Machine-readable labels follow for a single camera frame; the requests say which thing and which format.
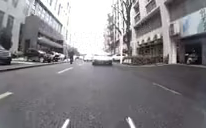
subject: curb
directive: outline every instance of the curb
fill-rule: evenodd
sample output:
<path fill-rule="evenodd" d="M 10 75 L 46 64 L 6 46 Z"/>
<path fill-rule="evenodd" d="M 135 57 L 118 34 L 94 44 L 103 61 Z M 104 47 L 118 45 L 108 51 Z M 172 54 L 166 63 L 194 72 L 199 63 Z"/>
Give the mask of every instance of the curb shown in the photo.
<path fill-rule="evenodd" d="M 20 70 L 20 69 L 28 69 L 28 68 L 44 67 L 44 66 L 50 66 L 50 65 L 56 65 L 56 64 L 63 64 L 63 63 L 66 63 L 66 62 L 58 62 L 58 63 L 50 63 L 50 64 L 27 65 L 27 66 L 21 66 L 21 67 L 12 67 L 12 68 L 7 68 L 7 69 L 0 69 L 0 73 L 14 71 L 14 70 Z"/>

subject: storefront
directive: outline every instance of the storefront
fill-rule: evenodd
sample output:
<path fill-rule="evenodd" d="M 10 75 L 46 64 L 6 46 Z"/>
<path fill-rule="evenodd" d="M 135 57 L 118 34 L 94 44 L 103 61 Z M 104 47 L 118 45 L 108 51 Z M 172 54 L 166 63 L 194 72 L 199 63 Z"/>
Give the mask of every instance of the storefront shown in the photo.
<path fill-rule="evenodd" d="M 178 60 L 186 63 L 187 55 L 195 53 L 194 64 L 206 65 L 206 8 L 194 12 L 181 20 L 182 32 L 178 46 Z"/>
<path fill-rule="evenodd" d="M 143 56 L 159 56 L 163 55 L 163 41 L 161 35 L 157 34 L 153 39 L 150 37 L 146 40 L 142 40 L 138 47 L 138 54 Z"/>

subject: awning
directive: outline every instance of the awning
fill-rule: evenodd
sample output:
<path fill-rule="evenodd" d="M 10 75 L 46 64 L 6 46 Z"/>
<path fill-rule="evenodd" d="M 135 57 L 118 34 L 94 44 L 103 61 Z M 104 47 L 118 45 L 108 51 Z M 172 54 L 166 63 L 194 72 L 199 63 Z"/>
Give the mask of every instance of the awning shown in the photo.
<path fill-rule="evenodd" d="M 39 37 L 38 38 L 38 43 L 39 44 L 44 44 L 44 45 L 48 45 L 48 46 L 51 46 L 51 47 L 54 47 L 54 48 L 63 48 L 62 45 L 56 43 L 56 42 L 53 42 L 45 37 Z"/>

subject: road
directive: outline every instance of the road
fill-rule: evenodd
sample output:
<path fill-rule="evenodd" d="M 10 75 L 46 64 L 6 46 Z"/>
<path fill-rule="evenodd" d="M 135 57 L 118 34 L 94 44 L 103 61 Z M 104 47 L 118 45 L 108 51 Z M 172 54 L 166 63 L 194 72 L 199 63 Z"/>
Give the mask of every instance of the road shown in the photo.
<path fill-rule="evenodd" d="M 0 128 L 205 128 L 206 69 L 58 64 L 0 73 Z"/>

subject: white dashed line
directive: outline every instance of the white dashed line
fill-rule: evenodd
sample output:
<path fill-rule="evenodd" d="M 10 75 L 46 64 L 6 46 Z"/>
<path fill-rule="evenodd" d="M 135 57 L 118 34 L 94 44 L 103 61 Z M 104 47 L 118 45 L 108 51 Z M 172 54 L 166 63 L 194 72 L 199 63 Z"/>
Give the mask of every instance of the white dashed line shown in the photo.
<path fill-rule="evenodd" d="M 130 127 L 130 128 L 136 128 L 133 120 L 132 120 L 130 117 L 126 118 L 126 121 L 127 121 L 127 123 L 129 124 L 129 127 Z"/>
<path fill-rule="evenodd" d="M 70 119 L 66 119 L 65 123 L 61 128 L 67 128 L 69 126 L 69 123 L 70 123 Z"/>
<path fill-rule="evenodd" d="M 160 87 L 160 88 L 162 88 L 162 89 L 164 89 L 164 90 L 166 90 L 166 91 L 169 91 L 169 92 L 171 92 L 171 93 L 174 93 L 174 94 L 176 94 L 176 95 L 182 95 L 181 93 L 179 93 L 179 92 L 177 92 L 177 91 L 174 91 L 174 90 L 172 90 L 172 89 L 169 89 L 169 88 L 167 88 L 167 87 L 164 87 L 164 86 L 162 86 L 162 85 L 160 85 L 160 84 L 153 83 L 153 85 L 158 86 L 158 87 Z"/>
<path fill-rule="evenodd" d="M 3 93 L 3 94 L 0 95 L 0 100 L 1 100 L 1 99 L 4 99 L 4 98 L 6 98 L 6 97 L 8 97 L 8 96 L 10 96 L 10 95 L 12 95 L 12 94 L 13 94 L 12 92 L 5 92 L 5 93 Z"/>
<path fill-rule="evenodd" d="M 62 73 L 64 73 L 64 72 L 69 71 L 69 70 L 72 70 L 72 69 L 73 69 L 73 67 L 66 68 L 66 69 L 64 69 L 64 70 L 62 70 L 62 71 L 59 71 L 58 74 L 62 74 Z"/>

